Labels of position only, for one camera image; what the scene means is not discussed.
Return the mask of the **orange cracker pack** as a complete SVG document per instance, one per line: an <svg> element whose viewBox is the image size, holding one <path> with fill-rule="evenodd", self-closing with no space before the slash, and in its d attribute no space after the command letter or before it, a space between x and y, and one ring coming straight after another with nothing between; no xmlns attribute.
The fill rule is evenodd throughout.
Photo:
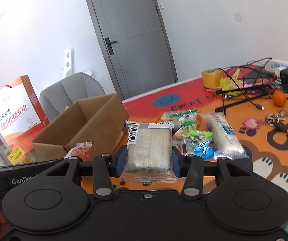
<svg viewBox="0 0 288 241"><path fill-rule="evenodd" d="M157 117L157 121L158 122L173 121L172 117L173 114L174 114L173 111L160 112L160 114Z"/></svg>

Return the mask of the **yellow tape roll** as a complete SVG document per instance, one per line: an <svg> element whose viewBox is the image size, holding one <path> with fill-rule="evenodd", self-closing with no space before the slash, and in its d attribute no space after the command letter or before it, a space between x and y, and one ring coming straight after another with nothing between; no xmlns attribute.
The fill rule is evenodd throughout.
<svg viewBox="0 0 288 241"><path fill-rule="evenodd" d="M220 69L209 69L201 72L203 86L206 89L220 87L220 81L223 77L223 71Z"/></svg>

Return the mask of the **bunch of keys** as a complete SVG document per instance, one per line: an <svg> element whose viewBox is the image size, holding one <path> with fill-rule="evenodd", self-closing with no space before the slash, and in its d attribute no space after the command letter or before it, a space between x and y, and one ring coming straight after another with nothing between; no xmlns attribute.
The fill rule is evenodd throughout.
<svg viewBox="0 0 288 241"><path fill-rule="evenodd" d="M288 127L283 123L285 117L288 116L286 110L279 110L277 113L268 114L265 118L265 124L276 127L280 132L288 134Z"/></svg>

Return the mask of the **white cake bar pack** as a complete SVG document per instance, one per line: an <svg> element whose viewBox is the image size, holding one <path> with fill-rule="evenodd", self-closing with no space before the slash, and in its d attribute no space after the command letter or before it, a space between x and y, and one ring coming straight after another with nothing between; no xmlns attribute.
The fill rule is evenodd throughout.
<svg viewBox="0 0 288 241"><path fill-rule="evenodd" d="M179 129L172 122L126 123L127 155L121 178L140 183L173 183L173 133Z"/></svg>

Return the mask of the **orange red candy pack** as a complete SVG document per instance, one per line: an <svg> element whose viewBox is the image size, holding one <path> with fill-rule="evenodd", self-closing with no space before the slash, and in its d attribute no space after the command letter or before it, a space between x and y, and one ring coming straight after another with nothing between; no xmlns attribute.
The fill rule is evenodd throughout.
<svg viewBox="0 0 288 241"><path fill-rule="evenodd" d="M92 142L87 141L83 143L76 143L66 155L65 158L69 157L80 157L83 162L90 161L90 152L91 152Z"/></svg>

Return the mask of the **clear plastic fruit container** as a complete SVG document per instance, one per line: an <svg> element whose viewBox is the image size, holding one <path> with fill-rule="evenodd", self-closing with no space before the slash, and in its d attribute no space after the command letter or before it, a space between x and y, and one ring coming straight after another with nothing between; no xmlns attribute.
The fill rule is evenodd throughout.
<svg viewBox="0 0 288 241"><path fill-rule="evenodd" d="M0 147L0 166L22 165L36 162L35 157L19 144L4 144Z"/></svg>

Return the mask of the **green white biscuit pack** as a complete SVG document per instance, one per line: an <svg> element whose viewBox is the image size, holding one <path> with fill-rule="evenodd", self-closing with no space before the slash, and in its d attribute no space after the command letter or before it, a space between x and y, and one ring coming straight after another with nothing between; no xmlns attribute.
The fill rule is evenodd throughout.
<svg viewBox="0 0 288 241"><path fill-rule="evenodd" d="M175 112L169 118L175 127L185 130L195 130L199 123L198 111L196 109Z"/></svg>

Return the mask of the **brown cardboard box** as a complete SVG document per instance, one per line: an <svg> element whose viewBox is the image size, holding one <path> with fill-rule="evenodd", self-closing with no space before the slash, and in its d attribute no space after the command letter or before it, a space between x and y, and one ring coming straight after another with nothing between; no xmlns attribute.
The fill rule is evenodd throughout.
<svg viewBox="0 0 288 241"><path fill-rule="evenodd" d="M128 112L117 94L85 98L56 117L32 140L42 160L63 158L77 143L91 141L90 157L112 154L124 135Z"/></svg>

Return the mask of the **grey chair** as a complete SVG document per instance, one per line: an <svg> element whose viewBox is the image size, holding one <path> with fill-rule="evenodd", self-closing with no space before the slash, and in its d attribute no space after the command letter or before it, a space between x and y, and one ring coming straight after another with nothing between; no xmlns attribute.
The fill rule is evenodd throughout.
<svg viewBox="0 0 288 241"><path fill-rule="evenodd" d="M104 88L90 75L78 72L44 89L39 102L49 121L78 100L105 95Z"/></svg>

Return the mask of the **blue green candy packs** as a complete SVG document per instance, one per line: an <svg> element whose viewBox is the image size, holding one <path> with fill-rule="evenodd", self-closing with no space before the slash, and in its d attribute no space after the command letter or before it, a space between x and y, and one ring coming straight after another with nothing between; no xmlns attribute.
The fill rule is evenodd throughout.
<svg viewBox="0 0 288 241"><path fill-rule="evenodd" d="M175 146L183 156L198 156L204 160L213 158L215 150L212 147L213 133L210 131L200 131L196 129L180 128L173 135L173 146Z"/></svg>

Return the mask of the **orange white paper bag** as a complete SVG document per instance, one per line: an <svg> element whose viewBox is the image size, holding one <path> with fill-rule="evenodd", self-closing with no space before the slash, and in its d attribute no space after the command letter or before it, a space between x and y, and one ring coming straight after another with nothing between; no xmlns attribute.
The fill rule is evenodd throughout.
<svg viewBox="0 0 288 241"><path fill-rule="evenodd" d="M0 89L0 133L31 148L31 142L49 124L29 76L16 78Z"/></svg>

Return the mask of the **black metal stand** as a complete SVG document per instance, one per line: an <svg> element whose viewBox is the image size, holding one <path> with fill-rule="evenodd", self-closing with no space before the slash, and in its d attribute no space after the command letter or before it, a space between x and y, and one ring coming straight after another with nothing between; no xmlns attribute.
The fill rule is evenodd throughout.
<svg viewBox="0 0 288 241"><path fill-rule="evenodd" d="M231 107L238 106L243 103L250 103L253 107L264 110L263 106L254 103L254 100L271 96L274 93L274 89L269 84L253 85L246 88L237 88L231 90L219 90L217 95L222 98L222 105L215 109L215 112L226 113L226 110Z"/></svg>

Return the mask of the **yellow plastic wrapper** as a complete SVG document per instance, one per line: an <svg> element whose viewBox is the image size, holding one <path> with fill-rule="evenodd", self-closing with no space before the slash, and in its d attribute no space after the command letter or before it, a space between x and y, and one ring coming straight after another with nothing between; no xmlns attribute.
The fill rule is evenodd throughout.
<svg viewBox="0 0 288 241"><path fill-rule="evenodd" d="M220 88L222 91L228 91L233 89L238 89L241 85L241 82L238 79L240 69L237 68L231 77L222 77L220 80Z"/></svg>

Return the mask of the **white perforated panel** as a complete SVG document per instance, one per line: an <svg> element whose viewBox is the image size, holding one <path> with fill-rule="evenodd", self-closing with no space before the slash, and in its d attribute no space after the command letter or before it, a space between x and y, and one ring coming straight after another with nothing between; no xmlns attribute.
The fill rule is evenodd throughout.
<svg viewBox="0 0 288 241"><path fill-rule="evenodd" d="M59 78L62 80L73 72L73 48L64 50L64 58Z"/></svg>

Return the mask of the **long white bread pack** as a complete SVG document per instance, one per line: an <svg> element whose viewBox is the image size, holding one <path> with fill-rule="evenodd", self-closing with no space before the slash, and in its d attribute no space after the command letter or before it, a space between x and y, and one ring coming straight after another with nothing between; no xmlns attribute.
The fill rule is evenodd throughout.
<svg viewBox="0 0 288 241"><path fill-rule="evenodd" d="M231 160L249 158L223 113L203 113L200 116L213 133L213 143L216 149L213 155L215 159L222 157Z"/></svg>

